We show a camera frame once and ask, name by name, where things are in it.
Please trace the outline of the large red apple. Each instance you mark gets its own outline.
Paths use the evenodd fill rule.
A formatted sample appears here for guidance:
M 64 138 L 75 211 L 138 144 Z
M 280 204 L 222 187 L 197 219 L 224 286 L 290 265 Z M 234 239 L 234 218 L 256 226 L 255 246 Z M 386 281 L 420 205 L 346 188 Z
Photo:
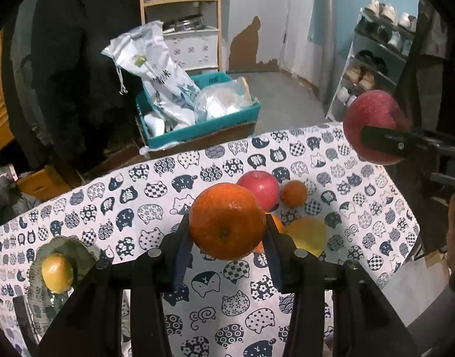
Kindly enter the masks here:
M 364 126 L 409 131 L 411 122 L 399 104 L 386 91 L 370 90 L 362 93 L 346 111 L 343 120 L 344 135 L 362 159 L 376 165 L 396 165 L 402 158 L 367 148 L 360 140 Z

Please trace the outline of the medium orange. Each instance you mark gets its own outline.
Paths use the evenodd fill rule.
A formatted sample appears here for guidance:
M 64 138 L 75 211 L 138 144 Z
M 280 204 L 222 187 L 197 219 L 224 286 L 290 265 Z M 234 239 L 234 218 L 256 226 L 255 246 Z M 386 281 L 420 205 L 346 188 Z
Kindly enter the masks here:
M 285 227 L 282 225 L 282 222 L 280 220 L 279 217 L 277 217 L 276 215 L 274 214 L 271 214 L 271 213 L 266 213 L 265 215 L 269 215 L 273 220 L 274 220 L 274 223 L 276 225 L 276 228 L 277 230 L 284 234 L 285 233 Z M 264 246 L 263 246 L 263 243 L 262 242 L 259 242 L 257 244 L 257 246 L 252 250 L 253 253 L 257 253 L 257 254 L 262 254 L 265 252 L 264 250 Z

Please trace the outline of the large orange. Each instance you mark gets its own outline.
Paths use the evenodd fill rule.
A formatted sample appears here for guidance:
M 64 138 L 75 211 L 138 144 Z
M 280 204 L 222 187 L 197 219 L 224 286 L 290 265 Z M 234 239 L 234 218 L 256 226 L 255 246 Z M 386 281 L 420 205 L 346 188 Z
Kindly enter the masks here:
M 265 236 L 266 216 L 245 187 L 220 183 L 203 190 L 189 213 L 190 236 L 196 246 L 220 260 L 248 255 Z

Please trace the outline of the green glass plate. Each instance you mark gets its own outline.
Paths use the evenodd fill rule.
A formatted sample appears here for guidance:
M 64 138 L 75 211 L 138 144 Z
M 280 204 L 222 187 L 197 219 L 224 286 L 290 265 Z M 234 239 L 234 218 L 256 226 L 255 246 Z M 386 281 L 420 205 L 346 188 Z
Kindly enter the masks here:
M 55 237 L 37 250 L 28 271 L 27 303 L 39 338 L 96 260 L 81 241 L 63 236 Z

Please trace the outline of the yellow lemon-like pear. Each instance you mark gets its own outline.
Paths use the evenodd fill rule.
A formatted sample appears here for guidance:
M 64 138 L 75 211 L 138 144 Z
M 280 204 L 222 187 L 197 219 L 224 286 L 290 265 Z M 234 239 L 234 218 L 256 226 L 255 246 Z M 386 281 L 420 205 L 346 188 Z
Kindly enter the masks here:
M 41 266 L 44 284 L 55 294 L 62 294 L 71 288 L 74 280 L 71 263 L 60 253 L 45 258 Z

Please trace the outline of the yellow green apple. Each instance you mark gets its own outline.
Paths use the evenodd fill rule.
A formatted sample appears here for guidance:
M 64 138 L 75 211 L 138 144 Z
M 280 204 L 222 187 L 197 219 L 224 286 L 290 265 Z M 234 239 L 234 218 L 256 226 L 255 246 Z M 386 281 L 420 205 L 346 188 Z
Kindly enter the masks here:
M 317 258 L 327 246 L 327 226 L 314 217 L 302 217 L 293 221 L 285 234 L 291 236 L 297 248 L 307 250 Z

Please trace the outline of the shoe rack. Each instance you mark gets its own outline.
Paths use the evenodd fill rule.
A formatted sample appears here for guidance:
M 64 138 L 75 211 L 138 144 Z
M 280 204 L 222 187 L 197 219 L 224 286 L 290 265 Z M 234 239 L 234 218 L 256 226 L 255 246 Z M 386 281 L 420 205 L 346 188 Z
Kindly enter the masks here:
M 394 93 L 414 37 L 414 16 L 397 15 L 392 5 L 379 0 L 361 8 L 326 119 L 341 121 L 353 101 L 367 91 Z

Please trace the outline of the small tangerine top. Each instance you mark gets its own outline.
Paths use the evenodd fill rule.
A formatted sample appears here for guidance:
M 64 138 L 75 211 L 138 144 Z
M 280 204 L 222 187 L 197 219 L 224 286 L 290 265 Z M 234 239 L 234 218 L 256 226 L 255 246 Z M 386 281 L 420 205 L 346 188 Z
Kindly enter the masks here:
M 308 188 L 301 181 L 289 181 L 282 190 L 282 202 L 289 208 L 302 206 L 308 197 Z

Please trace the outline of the cat pattern tablecloth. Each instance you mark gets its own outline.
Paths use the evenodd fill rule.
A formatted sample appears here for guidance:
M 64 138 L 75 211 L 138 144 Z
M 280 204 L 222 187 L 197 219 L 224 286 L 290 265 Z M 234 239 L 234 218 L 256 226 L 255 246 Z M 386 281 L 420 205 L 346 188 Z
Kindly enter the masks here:
M 357 260 L 379 286 L 397 272 L 419 236 L 419 224 L 386 169 L 361 159 L 339 123 L 273 131 L 123 168 L 48 201 L 0 226 L 0 323 L 11 345 L 28 355 L 13 300 L 34 298 L 36 326 L 55 305 L 30 271 L 56 237 L 72 238 L 113 263 L 133 260 L 178 227 L 200 192 L 237 182 L 253 170 L 278 184 L 302 182 L 307 200 L 274 216 L 324 223 L 321 259 Z M 280 356 L 294 304 L 273 286 L 265 256 L 218 261 L 194 249 L 181 289 L 163 299 L 176 356 Z

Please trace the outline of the wooden drawer box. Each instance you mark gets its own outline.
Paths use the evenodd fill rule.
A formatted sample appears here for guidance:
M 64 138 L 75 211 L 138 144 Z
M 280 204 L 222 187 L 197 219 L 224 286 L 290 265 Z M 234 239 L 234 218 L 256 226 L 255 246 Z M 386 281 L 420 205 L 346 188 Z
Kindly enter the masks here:
M 70 185 L 64 181 L 52 165 L 31 173 L 25 178 L 19 178 L 16 186 L 21 192 L 41 201 L 51 200 L 71 190 Z

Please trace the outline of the grey white clothes pile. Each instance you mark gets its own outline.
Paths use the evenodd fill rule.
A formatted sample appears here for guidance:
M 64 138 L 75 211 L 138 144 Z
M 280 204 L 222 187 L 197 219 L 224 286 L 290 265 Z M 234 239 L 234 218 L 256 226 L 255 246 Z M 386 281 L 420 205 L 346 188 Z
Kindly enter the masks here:
M 13 165 L 0 167 L 0 226 L 37 207 L 41 201 L 22 192 L 17 186 Z

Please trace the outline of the teal cardboard box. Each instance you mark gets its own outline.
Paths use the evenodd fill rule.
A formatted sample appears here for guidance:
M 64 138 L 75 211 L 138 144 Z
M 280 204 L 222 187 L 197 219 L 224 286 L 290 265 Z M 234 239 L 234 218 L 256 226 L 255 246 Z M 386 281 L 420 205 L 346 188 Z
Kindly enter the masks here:
M 245 110 L 235 112 L 231 115 L 225 115 L 221 118 L 196 123 L 194 126 L 188 126 L 177 131 L 170 131 L 156 137 L 151 137 L 149 135 L 148 127 L 143 120 L 143 116 L 151 110 L 147 95 L 144 91 L 141 91 L 136 96 L 136 108 L 138 111 L 136 119 L 143 142 L 148 148 L 158 150 L 168 149 L 169 145 L 174 146 L 179 143 L 191 142 L 198 138 L 215 134 L 216 132 L 221 132 L 234 126 L 240 126 L 247 123 L 256 124 L 261 105 L 255 98 L 254 104 Z

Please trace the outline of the clear plastic bag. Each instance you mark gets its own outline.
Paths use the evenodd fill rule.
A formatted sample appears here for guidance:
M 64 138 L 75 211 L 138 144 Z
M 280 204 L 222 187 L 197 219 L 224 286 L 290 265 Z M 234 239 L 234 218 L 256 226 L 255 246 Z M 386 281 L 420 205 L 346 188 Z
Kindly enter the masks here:
M 246 110 L 257 103 L 248 82 L 241 76 L 202 89 L 194 100 L 194 112 L 197 122 L 202 123 Z

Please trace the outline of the hanging dark coats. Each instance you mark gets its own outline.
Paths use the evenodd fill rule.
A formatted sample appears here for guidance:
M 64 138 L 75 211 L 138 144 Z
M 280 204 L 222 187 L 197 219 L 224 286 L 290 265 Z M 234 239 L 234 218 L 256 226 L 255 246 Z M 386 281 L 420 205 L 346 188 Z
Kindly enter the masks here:
M 140 23 L 139 0 L 0 0 L 2 87 L 30 168 L 86 173 L 137 137 L 139 80 L 103 54 Z

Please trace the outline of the white patterned storage box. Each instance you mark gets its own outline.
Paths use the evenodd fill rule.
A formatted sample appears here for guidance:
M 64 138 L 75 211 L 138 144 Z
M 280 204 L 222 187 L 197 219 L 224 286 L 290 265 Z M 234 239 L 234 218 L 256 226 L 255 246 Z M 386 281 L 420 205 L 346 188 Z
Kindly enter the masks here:
M 172 60 L 185 71 L 218 68 L 218 40 L 219 30 L 214 27 L 164 33 Z

